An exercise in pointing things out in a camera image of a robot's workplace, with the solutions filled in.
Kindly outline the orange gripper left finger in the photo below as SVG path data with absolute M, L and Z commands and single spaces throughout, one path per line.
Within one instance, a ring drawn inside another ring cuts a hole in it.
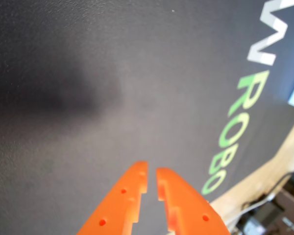
M 141 198 L 147 193 L 148 163 L 134 163 L 97 206 L 79 235 L 130 235 L 139 221 Z

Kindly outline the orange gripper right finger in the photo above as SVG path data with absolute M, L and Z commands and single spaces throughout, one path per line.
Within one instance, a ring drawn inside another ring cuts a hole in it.
M 156 170 L 158 200 L 163 201 L 168 231 L 176 235 L 228 235 L 218 213 L 188 182 L 169 168 Z

